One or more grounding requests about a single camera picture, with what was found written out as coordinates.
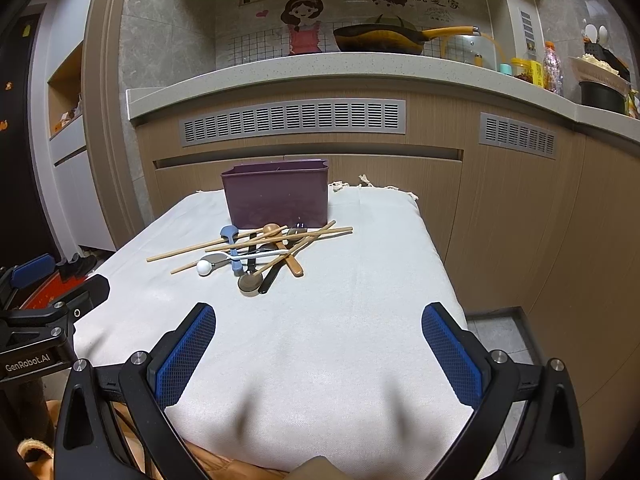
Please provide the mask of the white table cloth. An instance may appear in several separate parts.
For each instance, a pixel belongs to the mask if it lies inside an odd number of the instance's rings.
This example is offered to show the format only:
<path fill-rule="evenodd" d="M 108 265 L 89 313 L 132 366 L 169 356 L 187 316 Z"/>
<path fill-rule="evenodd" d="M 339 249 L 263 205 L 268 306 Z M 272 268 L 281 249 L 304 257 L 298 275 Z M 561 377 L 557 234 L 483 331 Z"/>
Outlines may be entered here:
<path fill-rule="evenodd" d="M 410 193 L 349 186 L 330 193 L 329 217 L 347 234 L 302 250 L 301 278 L 281 271 L 247 297 L 230 269 L 201 276 L 186 252 L 229 223 L 224 193 L 186 196 L 102 264 L 110 296 L 77 323 L 76 353 L 120 363 L 205 302 L 215 337 L 167 411 L 184 440 L 271 469 L 320 455 L 356 479 L 426 477 L 471 410 L 422 312 L 464 312 Z"/>

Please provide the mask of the wooden chopstick one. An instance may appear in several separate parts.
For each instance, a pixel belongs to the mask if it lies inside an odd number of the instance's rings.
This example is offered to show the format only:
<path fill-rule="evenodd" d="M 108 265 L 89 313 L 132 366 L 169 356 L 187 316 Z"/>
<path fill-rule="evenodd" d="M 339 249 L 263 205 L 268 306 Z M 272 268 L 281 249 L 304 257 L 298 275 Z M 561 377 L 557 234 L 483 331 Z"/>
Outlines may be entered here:
<path fill-rule="evenodd" d="M 285 226 L 279 226 L 277 229 L 269 232 L 267 232 L 265 229 L 250 230 L 250 231 L 241 233 L 238 236 L 238 241 L 233 244 L 226 242 L 223 238 L 217 238 L 216 240 L 211 240 L 210 242 L 207 242 L 207 243 L 186 246 L 180 249 L 171 250 L 170 252 L 163 252 L 162 254 L 148 257 L 146 258 L 146 262 L 160 261 L 163 259 L 178 256 L 178 255 L 183 255 L 183 254 L 186 254 L 187 252 L 195 252 L 196 250 L 201 250 L 206 248 L 221 248 L 221 247 L 240 248 L 245 242 L 250 241 L 250 236 L 252 234 L 256 234 L 255 240 L 262 240 L 263 238 L 270 237 L 270 235 L 272 234 L 279 234 L 284 229 L 285 229 Z"/>

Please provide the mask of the wooden chopstick two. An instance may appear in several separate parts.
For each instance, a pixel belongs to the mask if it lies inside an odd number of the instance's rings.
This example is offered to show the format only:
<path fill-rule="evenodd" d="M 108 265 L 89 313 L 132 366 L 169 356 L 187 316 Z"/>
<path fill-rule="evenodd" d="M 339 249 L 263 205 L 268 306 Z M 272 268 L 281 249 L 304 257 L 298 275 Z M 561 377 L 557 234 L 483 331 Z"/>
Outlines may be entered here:
<path fill-rule="evenodd" d="M 320 229 L 317 231 L 306 232 L 306 233 L 296 233 L 291 235 L 270 236 L 266 238 L 256 237 L 254 238 L 254 240 L 250 240 L 249 242 L 206 248 L 205 252 L 230 252 L 231 249 L 240 249 L 240 248 L 250 247 L 250 246 L 259 245 L 259 244 L 274 244 L 277 242 L 284 242 L 285 240 L 304 240 L 306 237 L 317 238 L 323 235 L 345 234 L 345 233 L 349 234 L 349 233 L 352 233 L 353 230 L 354 228 L 352 226 L 343 226 L 342 228 L 326 228 L 326 229 Z"/>

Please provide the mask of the purple plastic utensil bin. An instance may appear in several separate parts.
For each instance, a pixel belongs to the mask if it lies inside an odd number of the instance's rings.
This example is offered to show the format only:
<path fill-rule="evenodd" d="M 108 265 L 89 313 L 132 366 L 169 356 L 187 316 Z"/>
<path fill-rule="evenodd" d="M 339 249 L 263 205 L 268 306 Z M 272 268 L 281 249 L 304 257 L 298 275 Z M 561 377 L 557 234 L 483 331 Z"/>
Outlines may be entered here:
<path fill-rule="evenodd" d="M 221 174 L 231 223 L 240 229 L 321 228 L 328 222 L 326 159 L 287 159 L 234 166 Z"/>

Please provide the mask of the translucent brown plastic spoon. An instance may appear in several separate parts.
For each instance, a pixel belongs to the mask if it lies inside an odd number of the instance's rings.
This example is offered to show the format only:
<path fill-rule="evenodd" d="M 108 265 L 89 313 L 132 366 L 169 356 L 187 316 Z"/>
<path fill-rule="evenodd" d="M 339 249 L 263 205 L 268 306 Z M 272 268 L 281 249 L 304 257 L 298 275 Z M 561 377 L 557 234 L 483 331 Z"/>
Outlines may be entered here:
<path fill-rule="evenodd" d="M 257 265 L 256 259 L 250 259 L 247 263 L 247 272 L 238 279 L 238 289 L 244 296 L 256 296 L 259 294 L 260 286 L 264 282 L 265 273 L 280 263 L 291 263 L 293 269 L 297 272 L 302 270 L 302 266 L 292 255 L 277 256 L 270 263 L 262 266 Z"/>

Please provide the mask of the wooden rice spoon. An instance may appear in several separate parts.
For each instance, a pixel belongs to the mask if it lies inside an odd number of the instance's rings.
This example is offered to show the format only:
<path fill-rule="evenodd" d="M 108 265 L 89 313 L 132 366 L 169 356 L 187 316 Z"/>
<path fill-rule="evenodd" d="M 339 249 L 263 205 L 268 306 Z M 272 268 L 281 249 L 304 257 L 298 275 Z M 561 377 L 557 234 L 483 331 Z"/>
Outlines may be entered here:
<path fill-rule="evenodd" d="M 282 231 L 283 231 L 283 229 L 275 223 L 266 224 L 262 228 L 262 230 L 264 231 L 265 234 L 273 235 L 273 236 L 279 236 L 282 234 Z M 274 242 L 274 244 L 278 249 L 290 250 L 293 247 L 292 243 L 289 240 L 278 240 L 277 242 Z M 303 267 L 300 265 L 300 263 L 297 261 L 297 259 L 294 256 L 286 257 L 284 259 L 284 263 L 288 267 L 288 270 L 290 270 L 291 273 L 296 278 L 301 278 L 304 275 Z"/>

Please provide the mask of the wooden chopstick four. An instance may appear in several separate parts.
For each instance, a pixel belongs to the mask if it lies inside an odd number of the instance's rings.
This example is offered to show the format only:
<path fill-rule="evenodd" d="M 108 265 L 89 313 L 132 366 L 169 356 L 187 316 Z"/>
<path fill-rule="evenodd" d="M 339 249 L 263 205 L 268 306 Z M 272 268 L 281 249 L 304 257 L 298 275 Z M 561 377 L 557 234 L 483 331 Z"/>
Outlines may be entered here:
<path fill-rule="evenodd" d="M 254 271 L 253 275 L 265 273 L 267 270 L 270 270 L 278 263 L 284 262 L 285 265 L 290 268 L 290 271 L 296 278 L 301 278 L 304 275 L 304 269 L 302 265 L 297 261 L 296 255 L 321 235 L 326 234 L 329 229 L 334 226 L 335 223 L 336 221 L 332 220 L 323 228 L 318 229 L 317 231 L 307 232 L 298 242 L 293 245 L 291 249 L 286 252 L 285 255 L 277 256 L 277 258 L 272 260 L 270 263 L 267 263 Z"/>

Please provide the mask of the black yellow frying pan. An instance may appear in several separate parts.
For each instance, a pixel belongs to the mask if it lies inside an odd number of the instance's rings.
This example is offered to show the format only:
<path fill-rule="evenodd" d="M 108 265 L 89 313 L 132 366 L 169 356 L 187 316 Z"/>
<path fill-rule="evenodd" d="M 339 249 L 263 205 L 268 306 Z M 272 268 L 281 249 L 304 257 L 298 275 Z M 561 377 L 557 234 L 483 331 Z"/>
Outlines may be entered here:
<path fill-rule="evenodd" d="M 480 29 L 472 25 L 412 29 L 405 24 L 392 25 L 376 21 L 336 28 L 333 36 L 341 52 L 421 55 L 426 42 L 451 36 L 480 36 Z"/>

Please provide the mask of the small metal spoon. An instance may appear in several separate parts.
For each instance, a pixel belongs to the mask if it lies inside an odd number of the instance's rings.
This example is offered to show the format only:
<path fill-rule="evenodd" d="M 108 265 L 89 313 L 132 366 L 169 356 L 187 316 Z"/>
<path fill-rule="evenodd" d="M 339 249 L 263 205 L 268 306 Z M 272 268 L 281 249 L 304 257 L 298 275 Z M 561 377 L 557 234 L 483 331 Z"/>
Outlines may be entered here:
<path fill-rule="evenodd" d="M 266 258 L 282 256 L 288 253 L 288 248 L 277 248 L 279 242 L 298 242 L 306 236 L 306 233 L 274 236 L 270 238 L 253 238 L 244 243 L 232 244 L 229 247 L 206 252 L 202 260 L 214 262 L 243 261 L 254 258 Z"/>

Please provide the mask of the long grey vent grille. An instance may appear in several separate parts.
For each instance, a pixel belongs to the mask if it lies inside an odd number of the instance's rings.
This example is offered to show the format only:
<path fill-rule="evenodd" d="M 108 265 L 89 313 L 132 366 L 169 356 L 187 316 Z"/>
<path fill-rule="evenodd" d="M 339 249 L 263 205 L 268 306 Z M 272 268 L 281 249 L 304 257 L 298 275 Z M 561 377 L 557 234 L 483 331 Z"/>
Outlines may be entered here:
<path fill-rule="evenodd" d="M 407 103 L 398 99 L 327 98 L 242 106 L 179 122 L 181 145 L 302 133 L 407 132 Z"/>

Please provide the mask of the white plastic spoon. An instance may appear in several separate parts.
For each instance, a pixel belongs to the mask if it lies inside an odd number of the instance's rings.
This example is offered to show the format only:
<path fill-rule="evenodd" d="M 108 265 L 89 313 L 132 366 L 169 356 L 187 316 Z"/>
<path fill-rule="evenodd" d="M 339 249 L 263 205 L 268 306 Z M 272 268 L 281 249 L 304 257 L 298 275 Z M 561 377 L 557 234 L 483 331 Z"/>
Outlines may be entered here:
<path fill-rule="evenodd" d="M 213 270 L 219 269 L 225 264 L 231 264 L 233 269 L 243 270 L 243 264 L 248 260 L 260 258 L 273 258 L 277 256 L 286 256 L 288 250 L 276 249 L 269 252 L 248 252 L 247 254 L 229 255 L 225 252 L 212 252 L 198 260 L 196 263 L 196 272 L 199 276 L 207 276 Z"/>

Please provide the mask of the black handled utensil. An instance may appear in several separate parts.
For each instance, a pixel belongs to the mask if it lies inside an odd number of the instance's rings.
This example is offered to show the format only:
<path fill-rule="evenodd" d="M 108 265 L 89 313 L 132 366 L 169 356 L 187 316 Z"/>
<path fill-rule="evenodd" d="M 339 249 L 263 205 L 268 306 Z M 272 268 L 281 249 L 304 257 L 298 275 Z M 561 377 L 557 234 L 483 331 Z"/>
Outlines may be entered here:
<path fill-rule="evenodd" d="M 274 242 L 262 244 L 262 246 L 260 246 L 261 252 L 266 252 L 268 249 L 277 249 L 277 247 Z M 248 289 L 246 292 L 250 296 L 265 295 L 269 292 L 269 289 L 278 277 L 278 274 L 284 265 L 284 261 L 276 263 L 268 270 L 266 275 L 262 273 L 257 275 L 256 271 L 253 271 L 254 278 L 250 278 L 247 281 Z"/>

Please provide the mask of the blue plastic spoon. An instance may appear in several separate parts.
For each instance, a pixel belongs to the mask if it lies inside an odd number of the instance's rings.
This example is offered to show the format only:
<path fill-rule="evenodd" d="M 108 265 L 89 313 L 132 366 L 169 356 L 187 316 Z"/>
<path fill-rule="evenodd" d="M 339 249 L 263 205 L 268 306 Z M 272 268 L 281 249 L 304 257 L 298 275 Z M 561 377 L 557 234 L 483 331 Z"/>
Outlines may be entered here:
<path fill-rule="evenodd" d="M 235 259 L 235 256 L 239 255 L 238 251 L 234 247 L 234 244 L 238 241 L 239 229 L 236 226 L 232 226 L 229 224 L 228 226 L 224 226 L 220 230 L 220 236 L 224 239 L 224 241 L 231 245 L 231 248 L 227 249 L 228 254 L 232 257 L 231 259 L 231 267 L 235 276 L 238 278 L 244 274 L 244 268 L 242 262 L 238 259 Z"/>

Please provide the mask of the small white teal bottle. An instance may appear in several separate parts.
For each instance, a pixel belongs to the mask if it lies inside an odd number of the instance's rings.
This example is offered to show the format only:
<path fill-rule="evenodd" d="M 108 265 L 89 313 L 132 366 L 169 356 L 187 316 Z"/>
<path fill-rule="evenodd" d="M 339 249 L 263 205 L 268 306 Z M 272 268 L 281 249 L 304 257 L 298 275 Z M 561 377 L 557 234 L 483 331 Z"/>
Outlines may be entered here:
<path fill-rule="evenodd" d="M 499 65 L 499 72 L 502 73 L 503 75 L 509 75 L 509 76 L 513 75 L 512 66 L 508 63 L 501 63 Z"/>

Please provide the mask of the black refrigerator with magnets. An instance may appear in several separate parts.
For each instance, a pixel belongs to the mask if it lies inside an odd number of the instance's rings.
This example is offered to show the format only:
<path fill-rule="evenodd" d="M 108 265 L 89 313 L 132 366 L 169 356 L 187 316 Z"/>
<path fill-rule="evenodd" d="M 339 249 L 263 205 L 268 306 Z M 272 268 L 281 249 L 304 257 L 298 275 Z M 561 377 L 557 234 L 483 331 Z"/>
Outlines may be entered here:
<path fill-rule="evenodd" d="M 37 188 L 29 137 L 28 81 L 38 14 L 24 15 L 1 43 L 1 264 L 58 255 Z"/>

